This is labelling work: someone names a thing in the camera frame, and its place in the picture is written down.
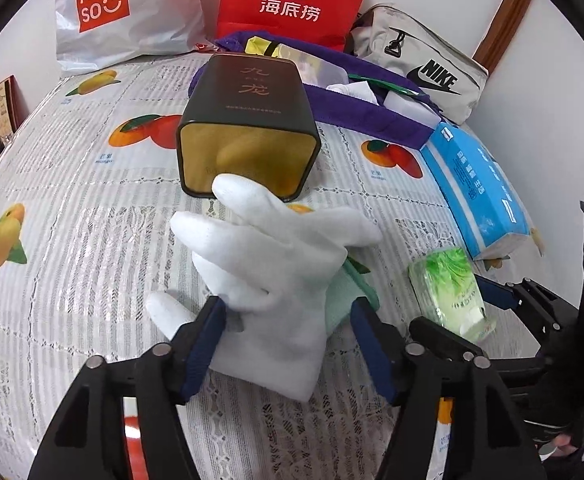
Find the person's right hand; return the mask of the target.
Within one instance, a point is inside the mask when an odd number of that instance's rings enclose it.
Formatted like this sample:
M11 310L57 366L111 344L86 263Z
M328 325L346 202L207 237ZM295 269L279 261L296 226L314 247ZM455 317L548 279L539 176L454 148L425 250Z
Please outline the person's right hand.
M554 446L554 452L551 455L552 458L569 456L577 451L577 447L572 445L569 434L559 434L551 443Z

